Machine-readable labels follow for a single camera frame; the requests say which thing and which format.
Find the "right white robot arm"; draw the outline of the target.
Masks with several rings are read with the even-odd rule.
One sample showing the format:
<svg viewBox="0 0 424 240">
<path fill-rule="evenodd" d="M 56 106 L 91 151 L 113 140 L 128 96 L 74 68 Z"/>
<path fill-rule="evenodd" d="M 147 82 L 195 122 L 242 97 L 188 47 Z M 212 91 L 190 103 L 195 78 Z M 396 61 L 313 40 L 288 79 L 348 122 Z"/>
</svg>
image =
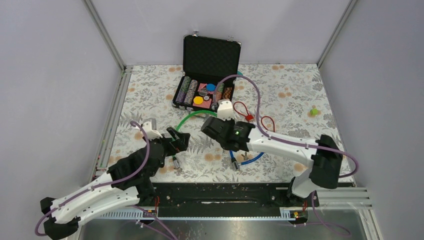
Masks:
<svg viewBox="0 0 424 240">
<path fill-rule="evenodd" d="M 290 180 L 286 193 L 274 203 L 300 207 L 316 190 L 338 187 L 342 153 L 332 137 L 296 138 L 265 131 L 252 123 L 209 117 L 201 132 L 227 151 L 261 152 L 294 160 L 307 169 Z"/>
</svg>

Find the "red cable padlock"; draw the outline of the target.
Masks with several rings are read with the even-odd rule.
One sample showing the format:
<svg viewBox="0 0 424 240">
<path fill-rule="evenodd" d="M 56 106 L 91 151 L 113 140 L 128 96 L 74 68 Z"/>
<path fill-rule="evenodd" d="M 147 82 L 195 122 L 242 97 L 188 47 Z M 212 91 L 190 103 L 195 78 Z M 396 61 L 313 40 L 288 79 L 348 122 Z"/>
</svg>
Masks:
<svg viewBox="0 0 424 240">
<path fill-rule="evenodd" d="M 235 101 L 233 103 L 234 111 L 241 117 L 243 117 L 247 122 L 252 122 L 254 120 L 254 115 L 251 114 L 245 103 L 241 101 Z"/>
<path fill-rule="evenodd" d="M 276 124 L 272 117 L 265 115 L 261 117 L 260 123 L 265 130 L 271 131 L 271 132 L 276 131 Z"/>
</svg>

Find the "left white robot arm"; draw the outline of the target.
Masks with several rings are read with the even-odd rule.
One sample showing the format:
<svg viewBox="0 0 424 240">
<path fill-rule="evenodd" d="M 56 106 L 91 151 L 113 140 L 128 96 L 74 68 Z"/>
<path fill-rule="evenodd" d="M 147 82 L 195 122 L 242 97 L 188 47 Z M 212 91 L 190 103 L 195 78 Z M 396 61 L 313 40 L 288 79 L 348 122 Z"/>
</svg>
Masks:
<svg viewBox="0 0 424 240">
<path fill-rule="evenodd" d="M 151 177 L 165 165 L 166 157 L 186 151 L 191 135 L 168 127 L 169 137 L 143 125 L 146 145 L 119 159 L 106 172 L 79 190 L 62 198 L 40 201 L 44 214 L 35 234 L 61 240 L 90 220 L 127 206 L 148 206 L 158 200 Z"/>
</svg>

